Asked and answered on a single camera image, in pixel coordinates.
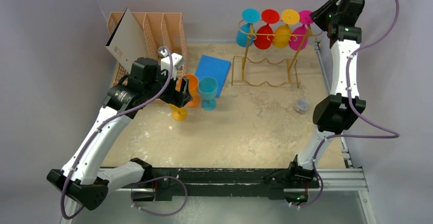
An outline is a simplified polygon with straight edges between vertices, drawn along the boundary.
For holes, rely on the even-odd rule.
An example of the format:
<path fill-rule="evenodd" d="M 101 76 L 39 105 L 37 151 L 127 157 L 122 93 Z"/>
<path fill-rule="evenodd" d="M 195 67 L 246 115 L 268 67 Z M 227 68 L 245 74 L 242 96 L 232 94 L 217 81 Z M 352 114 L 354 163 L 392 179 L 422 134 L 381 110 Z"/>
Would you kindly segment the orange wine glass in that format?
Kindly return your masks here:
<path fill-rule="evenodd" d="M 195 108 L 201 102 L 201 99 L 199 97 L 199 89 L 198 89 L 199 79 L 194 74 L 186 74 L 184 75 L 184 77 L 188 78 L 189 80 L 188 90 L 192 96 L 192 100 L 188 102 L 186 105 L 190 108 Z"/>

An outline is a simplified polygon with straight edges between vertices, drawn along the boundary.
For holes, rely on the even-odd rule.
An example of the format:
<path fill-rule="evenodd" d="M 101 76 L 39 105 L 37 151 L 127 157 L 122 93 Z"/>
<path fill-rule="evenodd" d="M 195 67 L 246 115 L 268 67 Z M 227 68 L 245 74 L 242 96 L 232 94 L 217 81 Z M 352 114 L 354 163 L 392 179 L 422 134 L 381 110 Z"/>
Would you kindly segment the yellow front wine glass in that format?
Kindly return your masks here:
<path fill-rule="evenodd" d="M 188 112 L 184 107 L 179 108 L 175 105 L 169 104 L 169 108 L 172 110 L 172 119 L 175 121 L 183 121 L 187 118 Z"/>

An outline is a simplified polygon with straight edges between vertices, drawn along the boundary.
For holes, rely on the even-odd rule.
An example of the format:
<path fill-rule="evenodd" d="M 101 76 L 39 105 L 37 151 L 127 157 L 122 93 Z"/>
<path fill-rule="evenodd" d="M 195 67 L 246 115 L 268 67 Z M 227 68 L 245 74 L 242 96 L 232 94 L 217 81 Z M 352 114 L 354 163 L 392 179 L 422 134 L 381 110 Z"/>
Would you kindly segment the yellow wine glass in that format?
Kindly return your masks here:
<path fill-rule="evenodd" d="M 272 42 L 276 48 L 285 48 L 288 45 L 292 33 L 290 26 L 299 22 L 300 15 L 293 9 L 286 9 L 281 13 L 281 20 L 283 24 L 274 31 L 274 40 Z"/>
<path fill-rule="evenodd" d="M 184 107 L 179 108 L 175 105 L 169 104 L 169 108 L 172 110 L 172 119 L 175 121 L 183 121 L 187 118 L 188 112 Z"/>

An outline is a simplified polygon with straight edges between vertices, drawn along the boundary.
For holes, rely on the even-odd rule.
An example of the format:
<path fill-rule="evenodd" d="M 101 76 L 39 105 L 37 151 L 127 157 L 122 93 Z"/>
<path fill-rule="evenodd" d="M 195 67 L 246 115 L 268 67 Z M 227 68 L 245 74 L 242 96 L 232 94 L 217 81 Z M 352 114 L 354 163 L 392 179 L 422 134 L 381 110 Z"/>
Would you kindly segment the light blue front wine glass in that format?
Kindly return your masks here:
<path fill-rule="evenodd" d="M 212 111 L 216 108 L 215 100 L 218 91 L 218 82 L 212 77 L 206 77 L 199 81 L 199 94 L 201 97 L 201 107 L 206 111 Z"/>

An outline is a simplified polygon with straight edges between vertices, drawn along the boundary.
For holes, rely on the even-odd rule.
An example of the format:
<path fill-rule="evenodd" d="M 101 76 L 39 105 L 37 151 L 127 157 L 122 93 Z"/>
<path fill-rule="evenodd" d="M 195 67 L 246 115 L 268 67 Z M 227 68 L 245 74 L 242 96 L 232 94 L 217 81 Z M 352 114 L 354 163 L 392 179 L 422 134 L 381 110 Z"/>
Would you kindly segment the magenta wine glass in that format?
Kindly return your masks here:
<path fill-rule="evenodd" d="M 292 36 L 289 40 L 288 46 L 295 51 L 305 49 L 308 44 L 308 26 L 313 23 L 310 14 L 312 11 L 303 10 L 299 12 L 300 16 L 300 24 L 301 26 L 297 27 L 292 31 Z"/>

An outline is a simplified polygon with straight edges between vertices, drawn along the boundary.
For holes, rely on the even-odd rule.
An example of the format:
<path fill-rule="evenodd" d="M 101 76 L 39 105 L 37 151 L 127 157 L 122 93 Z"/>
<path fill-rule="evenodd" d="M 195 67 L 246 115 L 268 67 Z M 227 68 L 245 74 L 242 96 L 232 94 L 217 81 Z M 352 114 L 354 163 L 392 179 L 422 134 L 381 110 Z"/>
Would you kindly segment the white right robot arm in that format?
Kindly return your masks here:
<path fill-rule="evenodd" d="M 366 101 L 360 99 L 355 83 L 347 82 L 356 67 L 347 68 L 348 62 L 355 64 L 355 50 L 360 47 L 362 30 L 356 22 L 363 11 L 365 0 L 329 0 L 310 13 L 311 20 L 327 33 L 333 60 L 333 78 L 329 95 L 314 109 L 312 121 L 315 125 L 307 146 L 289 164 L 286 179 L 294 187 L 318 178 L 314 167 L 327 147 L 338 135 L 348 130 L 357 120 L 349 104 L 362 113 Z"/>

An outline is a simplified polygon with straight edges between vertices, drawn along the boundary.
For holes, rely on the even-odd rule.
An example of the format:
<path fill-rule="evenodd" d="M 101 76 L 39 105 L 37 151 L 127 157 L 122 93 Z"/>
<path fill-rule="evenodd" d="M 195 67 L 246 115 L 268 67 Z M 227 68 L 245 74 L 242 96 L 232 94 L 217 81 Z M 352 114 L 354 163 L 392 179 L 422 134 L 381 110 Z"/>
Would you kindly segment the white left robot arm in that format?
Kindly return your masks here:
<path fill-rule="evenodd" d="M 100 172 L 100 167 L 138 110 L 156 99 L 182 108 L 192 100 L 188 85 L 188 78 L 177 78 L 173 64 L 162 68 L 151 58 L 134 61 L 130 73 L 108 90 L 98 117 L 77 152 L 61 169 L 48 173 L 47 180 L 61 191 L 61 200 L 69 197 L 82 208 L 94 210 L 109 193 L 124 186 L 148 187 L 154 177 L 153 167 L 139 158 L 105 173 Z"/>

